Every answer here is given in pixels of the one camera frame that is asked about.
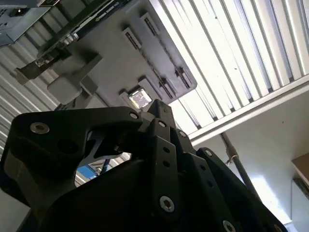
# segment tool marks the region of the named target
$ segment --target ceiling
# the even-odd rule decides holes
[[[150,2],[197,81],[170,104],[195,144],[308,84],[308,0]]]

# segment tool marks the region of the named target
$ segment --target wall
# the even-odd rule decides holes
[[[264,204],[273,213],[276,211],[283,223],[291,218],[295,173],[291,160],[309,151],[308,100],[306,92],[227,131]],[[219,136],[196,146],[199,147],[209,147],[227,161]],[[235,166],[230,166],[238,174]]]

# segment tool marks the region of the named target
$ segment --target gray metal plate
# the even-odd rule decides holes
[[[174,62],[185,69],[192,82],[190,89],[182,87],[175,75],[175,69],[164,52],[158,39],[153,36],[140,20],[148,12],[160,30],[160,37],[174,59]],[[170,99],[159,89],[158,78],[141,54],[135,50],[122,34],[123,29],[130,26],[134,35],[142,45],[148,59],[154,64],[161,77],[166,77],[177,90],[176,96]],[[121,90],[128,93],[138,86],[139,79],[147,78],[155,92],[166,103],[170,103],[194,89],[197,84],[185,62],[182,60],[176,46],[157,17],[148,1],[134,0],[123,9],[117,11],[107,20],[99,24],[70,49],[91,50],[99,53],[103,59],[89,74],[98,85],[98,94],[110,106],[125,105],[119,97]]]

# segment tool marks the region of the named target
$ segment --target screw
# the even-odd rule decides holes
[[[209,150],[206,150],[206,149],[205,149],[205,152],[206,152],[206,154],[207,154],[208,156],[212,157],[212,153],[211,153]]]
[[[30,130],[36,134],[47,134],[49,127],[45,123],[34,122],[30,125]]]
[[[160,206],[167,213],[172,213],[175,210],[174,202],[167,196],[162,196],[160,198]]]
[[[139,117],[136,115],[136,113],[131,112],[130,116],[134,119],[138,119]]]
[[[165,123],[162,122],[162,121],[159,121],[159,124],[160,124],[161,127],[166,127]]]
[[[224,220],[223,226],[226,232],[236,232],[234,226],[229,221]]]
[[[187,137],[187,135],[186,135],[183,131],[180,131],[179,134],[180,134],[183,138]]]
[[[281,228],[279,226],[277,226],[276,224],[274,226],[275,226],[276,231],[282,232],[282,230],[281,230]]]

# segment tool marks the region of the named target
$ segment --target metal pipe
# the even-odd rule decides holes
[[[225,132],[221,133],[220,134],[223,142],[224,142],[224,145],[226,147],[226,154],[228,155],[229,157],[229,161],[230,162],[234,162],[235,163],[235,166],[243,180],[243,183],[246,185],[247,189],[254,195],[256,196],[259,200],[260,197],[257,193],[257,191],[255,190],[245,168],[243,167],[242,163],[240,162],[240,159],[239,159],[239,156],[237,154],[237,151],[236,149],[233,147],[231,141],[229,140],[227,134]]]

